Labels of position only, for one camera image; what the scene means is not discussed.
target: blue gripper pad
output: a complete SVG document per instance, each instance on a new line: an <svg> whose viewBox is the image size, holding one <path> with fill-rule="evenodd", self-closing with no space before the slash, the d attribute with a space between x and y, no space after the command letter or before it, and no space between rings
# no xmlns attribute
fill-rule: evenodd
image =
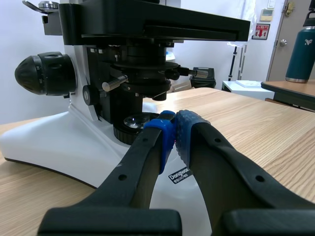
<svg viewBox="0 0 315 236"><path fill-rule="evenodd" d="M163 111L163 114L170 114L175 116L175 113L172 111ZM176 137L176 119L175 122L172 123L168 119L161 119L159 116L157 119L153 119L150 122L144 125L144 129L147 127L159 128L163 132L163 140L162 140L162 153L161 153L161 166L159 174L162 174L164 171L164 167L166 165L167 159L173 149Z"/></svg>
<svg viewBox="0 0 315 236"><path fill-rule="evenodd" d="M208 123L195 112L181 110L176 114L176 149L189 169L191 128L196 123Z"/></svg>

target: wall switch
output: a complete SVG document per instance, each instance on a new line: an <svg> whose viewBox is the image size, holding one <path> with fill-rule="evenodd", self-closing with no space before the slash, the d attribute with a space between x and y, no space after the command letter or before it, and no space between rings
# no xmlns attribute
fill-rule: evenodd
<svg viewBox="0 0 315 236"><path fill-rule="evenodd" d="M268 0L267 8L275 8L276 0Z"/></svg>

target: water bottle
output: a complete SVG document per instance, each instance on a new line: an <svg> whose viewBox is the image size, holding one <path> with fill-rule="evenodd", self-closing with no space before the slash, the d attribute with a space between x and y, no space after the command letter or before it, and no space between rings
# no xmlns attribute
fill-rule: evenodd
<svg viewBox="0 0 315 236"><path fill-rule="evenodd" d="M310 18L310 11L305 19L303 29L297 34L285 80L307 83L315 62L315 18Z"/></svg>

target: wooden desk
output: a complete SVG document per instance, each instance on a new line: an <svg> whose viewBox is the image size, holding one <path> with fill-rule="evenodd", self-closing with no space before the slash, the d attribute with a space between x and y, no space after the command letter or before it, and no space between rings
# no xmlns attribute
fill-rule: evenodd
<svg viewBox="0 0 315 236"><path fill-rule="evenodd" d="M289 81L262 82L261 87L275 92L274 101L315 111L315 80L305 84Z"/></svg>
<svg viewBox="0 0 315 236"><path fill-rule="evenodd" d="M315 202L315 113L211 88L168 94L162 110L188 109L286 187ZM30 121L0 126L0 133ZM0 235L35 235L43 214L93 189L67 177L0 159Z"/></svg>

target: red sign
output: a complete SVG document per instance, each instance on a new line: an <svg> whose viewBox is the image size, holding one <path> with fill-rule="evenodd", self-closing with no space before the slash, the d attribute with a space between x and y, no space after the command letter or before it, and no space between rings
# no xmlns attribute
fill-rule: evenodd
<svg viewBox="0 0 315 236"><path fill-rule="evenodd" d="M270 24L257 24L252 39L266 40L268 38Z"/></svg>

